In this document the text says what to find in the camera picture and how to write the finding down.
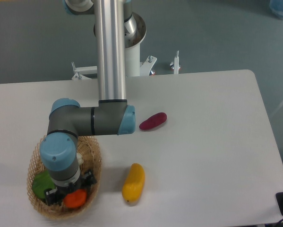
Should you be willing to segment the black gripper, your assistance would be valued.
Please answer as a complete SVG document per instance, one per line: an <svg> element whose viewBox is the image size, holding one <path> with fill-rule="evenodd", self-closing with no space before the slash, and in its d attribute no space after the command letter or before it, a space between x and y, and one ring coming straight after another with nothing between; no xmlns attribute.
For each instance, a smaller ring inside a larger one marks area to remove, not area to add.
<svg viewBox="0 0 283 227"><path fill-rule="evenodd" d="M44 191L45 202L47 205L61 205L63 196L73 193L81 188L90 188L96 184L95 175L91 170L86 171L82 177L77 179L68 179L66 181L53 180L55 189L46 189Z"/></svg>

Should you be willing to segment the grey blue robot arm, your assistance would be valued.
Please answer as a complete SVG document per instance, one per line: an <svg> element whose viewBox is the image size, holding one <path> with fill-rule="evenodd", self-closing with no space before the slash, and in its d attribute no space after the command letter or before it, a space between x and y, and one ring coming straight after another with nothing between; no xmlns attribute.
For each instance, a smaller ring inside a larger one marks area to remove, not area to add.
<svg viewBox="0 0 283 227"><path fill-rule="evenodd" d="M56 100L49 115L47 136L40 144L41 161L55 189L44 191L51 206L78 189L96 183L92 171L82 173L77 160L80 136L122 135L135 131L135 108L125 90L125 23L132 17L129 0L65 0L74 15L95 14L99 104L81 107L68 98Z"/></svg>

